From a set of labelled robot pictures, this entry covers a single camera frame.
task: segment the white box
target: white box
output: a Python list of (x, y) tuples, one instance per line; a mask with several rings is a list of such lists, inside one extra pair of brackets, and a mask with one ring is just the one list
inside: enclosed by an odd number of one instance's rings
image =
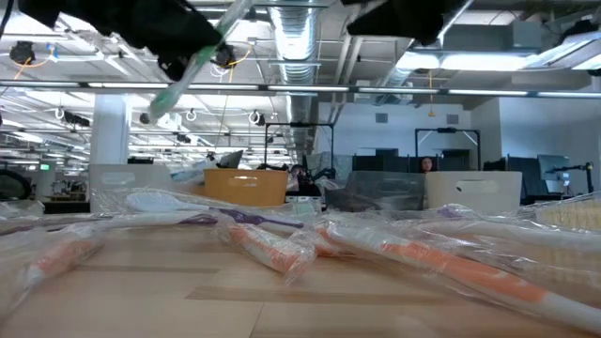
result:
[(484, 213), (513, 211), (519, 207), (522, 173), (428, 173), (425, 188), (430, 208), (459, 204)]

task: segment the black stand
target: black stand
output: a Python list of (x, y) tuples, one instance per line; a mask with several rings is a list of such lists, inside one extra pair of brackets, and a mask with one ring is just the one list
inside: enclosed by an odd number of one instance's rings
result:
[(473, 132), (476, 135), (476, 146), (478, 147), (478, 171), (482, 170), (482, 164), (480, 163), (480, 131), (478, 130), (459, 130), (459, 129), (455, 129), (455, 128), (436, 128), (436, 129), (422, 129), (422, 128), (418, 128), (415, 130), (415, 157), (419, 158), (420, 157), (420, 141), (418, 140), (418, 136), (420, 134), (421, 131), (435, 131), (437, 133), (457, 133), (457, 132)]
[(267, 163), (267, 146), (270, 138), (269, 128), (271, 126), (288, 126), (290, 128), (312, 128), (312, 127), (330, 127), (331, 129), (331, 142), (330, 142), (330, 167), (334, 167), (334, 125), (332, 123), (304, 123), (304, 122), (292, 122), (292, 123), (266, 123), (265, 124), (265, 156), (263, 158), (264, 163)]
[(568, 170), (581, 170), (581, 171), (586, 171), (586, 184), (587, 187), (589, 188), (589, 193), (593, 193), (594, 192), (594, 186), (593, 186), (593, 163), (592, 162), (586, 162), (586, 164), (584, 165), (574, 165), (571, 167), (563, 167), (563, 168), (555, 168), (552, 170), (552, 173), (558, 173), (558, 172), (565, 172)]

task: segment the table surface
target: table surface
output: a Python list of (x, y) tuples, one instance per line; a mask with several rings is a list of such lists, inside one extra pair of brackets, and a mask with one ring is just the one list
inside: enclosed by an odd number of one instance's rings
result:
[(115, 230), (32, 292), (2, 338), (592, 337), (431, 284), (318, 258), (291, 286), (201, 228)]

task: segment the white pillar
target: white pillar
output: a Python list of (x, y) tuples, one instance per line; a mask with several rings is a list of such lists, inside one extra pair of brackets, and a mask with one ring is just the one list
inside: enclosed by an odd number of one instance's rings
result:
[(53, 195), (53, 183), (56, 180), (56, 161), (40, 161), (36, 182), (36, 199), (48, 201)]
[(90, 164), (127, 164), (131, 107), (125, 95), (97, 94)]

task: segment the woman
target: woman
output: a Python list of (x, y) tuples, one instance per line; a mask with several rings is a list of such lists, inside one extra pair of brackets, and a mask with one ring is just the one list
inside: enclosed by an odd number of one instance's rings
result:
[(434, 163), (432, 162), (432, 159), (425, 157), (420, 161), (420, 172), (427, 174), (429, 172), (433, 172), (434, 170)]

